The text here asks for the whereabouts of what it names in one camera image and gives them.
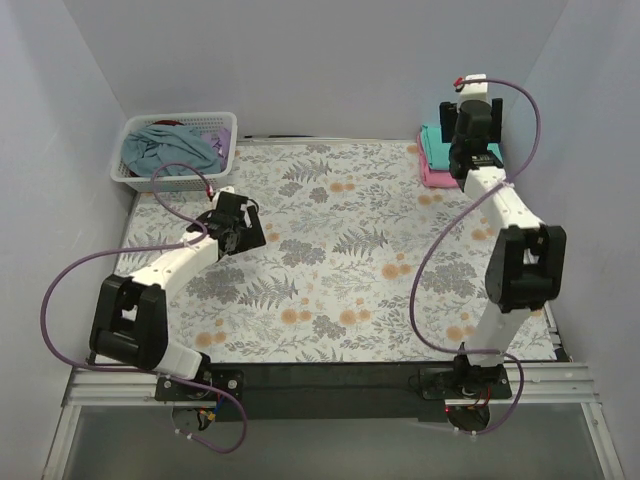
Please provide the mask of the teal t-shirt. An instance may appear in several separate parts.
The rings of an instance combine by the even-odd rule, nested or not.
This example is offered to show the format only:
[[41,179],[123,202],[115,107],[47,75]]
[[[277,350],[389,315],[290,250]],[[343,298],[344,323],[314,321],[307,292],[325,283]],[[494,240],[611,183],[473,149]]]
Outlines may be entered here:
[[422,147],[423,171],[426,173],[453,173],[455,178],[467,174],[471,170],[485,167],[504,168],[499,145],[489,143],[479,151],[461,152],[462,158],[451,161],[451,143],[442,139],[441,128],[438,126],[422,125],[419,132]]

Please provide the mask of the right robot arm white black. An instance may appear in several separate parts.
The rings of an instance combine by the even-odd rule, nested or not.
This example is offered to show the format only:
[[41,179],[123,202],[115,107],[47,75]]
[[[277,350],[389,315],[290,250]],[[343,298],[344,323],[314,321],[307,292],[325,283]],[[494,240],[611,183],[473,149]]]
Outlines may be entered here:
[[510,397],[504,355],[531,313],[555,299],[561,288],[565,230],[545,224],[528,209],[508,182],[503,162],[489,149],[499,137],[501,112],[499,99],[439,106],[449,172],[478,202],[497,235],[485,273],[488,303],[451,369],[435,375],[439,398]]

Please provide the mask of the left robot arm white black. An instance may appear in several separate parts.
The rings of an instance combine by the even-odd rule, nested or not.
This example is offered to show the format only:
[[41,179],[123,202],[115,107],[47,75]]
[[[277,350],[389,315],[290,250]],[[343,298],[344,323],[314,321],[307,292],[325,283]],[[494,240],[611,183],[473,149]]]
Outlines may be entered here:
[[259,207],[231,187],[212,197],[212,208],[186,229],[176,249],[163,247],[150,264],[101,285],[89,346],[93,353],[140,370],[178,377],[193,400],[213,386],[209,357],[172,340],[170,300],[205,268],[226,256],[262,247]]

